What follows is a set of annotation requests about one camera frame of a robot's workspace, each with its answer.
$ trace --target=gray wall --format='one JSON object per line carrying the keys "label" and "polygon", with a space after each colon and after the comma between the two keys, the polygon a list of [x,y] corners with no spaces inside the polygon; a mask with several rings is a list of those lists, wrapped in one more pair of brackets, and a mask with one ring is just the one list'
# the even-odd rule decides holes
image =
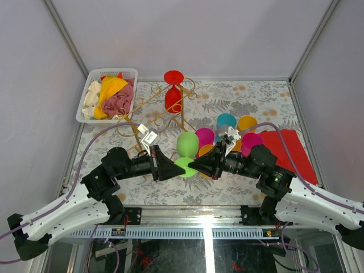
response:
{"label": "gray wall", "polygon": [[[76,128],[85,82],[40,0],[3,1],[0,9],[0,234],[6,218],[52,199]],[[0,260],[19,258],[12,237]],[[0,266],[23,272],[25,262]]]}
{"label": "gray wall", "polygon": [[341,1],[295,82],[329,190],[359,201],[364,201],[363,10],[362,0]]}
{"label": "gray wall", "polygon": [[88,69],[285,77],[330,0],[53,0]]}

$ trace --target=white basket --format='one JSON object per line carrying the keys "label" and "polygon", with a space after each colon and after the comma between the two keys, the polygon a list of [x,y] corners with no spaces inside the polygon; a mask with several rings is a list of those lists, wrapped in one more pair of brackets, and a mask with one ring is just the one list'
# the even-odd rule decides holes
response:
{"label": "white basket", "polygon": [[82,122],[82,123],[87,123],[90,124],[92,126],[95,127],[105,127],[105,126],[111,126],[113,124],[116,124],[118,122],[117,119],[85,119],[83,113],[82,113],[82,105],[84,104],[85,101],[85,96],[87,93],[87,90],[90,86],[90,84],[93,81],[98,81],[101,83],[101,77],[106,76],[106,75],[113,75],[113,76],[118,76],[119,73],[122,73],[123,78],[135,78],[134,80],[134,98],[133,101],[130,104],[130,111],[132,111],[133,106],[134,106],[134,99],[135,99],[135,92],[137,91],[137,79],[138,79],[138,71],[134,68],[101,68],[101,69],[95,69],[92,70],[89,73],[89,76],[87,77],[86,83],[85,83],[85,87],[84,87],[84,91],[82,92],[82,96],[81,96],[81,100],[80,100],[80,104],[78,105],[78,109],[77,109],[77,114],[76,114],[76,119],[78,122]]}

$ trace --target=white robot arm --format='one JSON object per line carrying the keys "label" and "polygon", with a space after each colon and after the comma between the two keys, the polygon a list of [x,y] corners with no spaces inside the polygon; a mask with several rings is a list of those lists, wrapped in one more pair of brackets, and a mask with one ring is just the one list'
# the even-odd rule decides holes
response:
{"label": "white robot arm", "polygon": [[364,250],[362,202],[301,181],[293,172],[276,165],[277,157],[264,145],[253,147],[248,157],[240,152],[226,155],[226,151],[234,147],[235,139],[231,133],[225,135],[214,149],[188,166],[212,179],[218,179],[223,171],[258,179],[257,188],[267,196],[256,211],[259,215],[252,216],[251,223],[243,217],[243,224],[276,224],[278,221],[304,224],[340,236],[348,245]]}
{"label": "white robot arm", "polygon": [[[255,146],[248,157],[243,157],[239,152],[230,152],[236,139],[229,144],[227,140],[218,142],[189,167],[212,179],[218,179],[223,171],[259,179],[257,188],[267,196],[258,212],[260,222],[252,224],[305,224],[341,236],[350,246],[364,250],[363,203],[313,185],[308,189],[294,173],[277,166],[277,157],[264,145]],[[120,223],[125,210],[118,197],[112,195],[120,189],[118,180],[151,173],[155,181],[163,181],[185,173],[163,155],[158,145],[149,148],[148,153],[134,159],[128,157],[125,149],[113,148],[101,159],[102,164],[82,179],[69,199],[64,195],[37,212],[10,216],[11,230],[28,223],[13,232],[20,258],[32,259],[58,239],[84,227]],[[61,202],[65,203],[54,212],[32,220]]]}

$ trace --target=yellow cloth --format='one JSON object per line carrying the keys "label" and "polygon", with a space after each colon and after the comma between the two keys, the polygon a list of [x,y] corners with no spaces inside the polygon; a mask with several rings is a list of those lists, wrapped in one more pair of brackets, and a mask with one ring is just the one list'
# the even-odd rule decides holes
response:
{"label": "yellow cloth", "polygon": [[102,80],[100,98],[98,100],[98,107],[95,108],[95,114],[94,114],[94,117],[96,119],[105,119],[109,117],[109,115],[105,114],[104,111],[102,111],[101,108],[102,104],[107,99],[118,93],[127,84],[128,84],[127,81],[122,78],[116,78],[110,76],[106,76]]}

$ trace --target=tablecloth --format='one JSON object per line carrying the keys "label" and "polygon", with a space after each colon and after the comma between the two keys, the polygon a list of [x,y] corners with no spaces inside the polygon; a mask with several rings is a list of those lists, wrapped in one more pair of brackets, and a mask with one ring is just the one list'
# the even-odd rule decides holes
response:
{"label": "tablecloth", "polygon": [[[188,89],[191,82],[183,83]],[[153,94],[151,88],[166,86],[164,82],[139,82],[136,97],[144,100]],[[195,100],[185,99],[185,118],[195,128],[216,125],[216,118],[221,113],[231,113],[237,119],[243,115],[252,115],[258,122],[269,121],[281,129],[295,129],[304,145],[291,95],[285,81],[202,81],[196,82],[197,97]],[[164,109],[164,94],[157,96],[150,103],[133,112],[132,120],[146,124],[157,117]],[[172,116],[164,115],[166,120]],[[163,129],[159,119],[157,130]],[[68,183],[73,183],[75,170],[81,154],[89,141],[100,132],[100,128],[85,125],[79,142],[76,159]],[[259,128],[256,133],[271,128]],[[131,128],[123,126],[120,132],[131,133]],[[176,139],[183,130],[174,122],[161,133],[153,144],[158,144],[168,157],[176,151]],[[135,138],[121,137],[116,129],[112,129],[92,144],[86,154],[81,168],[81,179],[92,169],[101,164],[101,158],[115,146],[129,149],[136,144]],[[137,154],[130,150],[130,156]],[[202,177],[199,173],[190,178],[176,177],[167,181],[154,182],[151,175],[120,180],[121,189],[116,193],[124,204],[130,205],[258,205],[264,194],[255,188],[256,180],[237,175],[225,175],[218,180]]]}

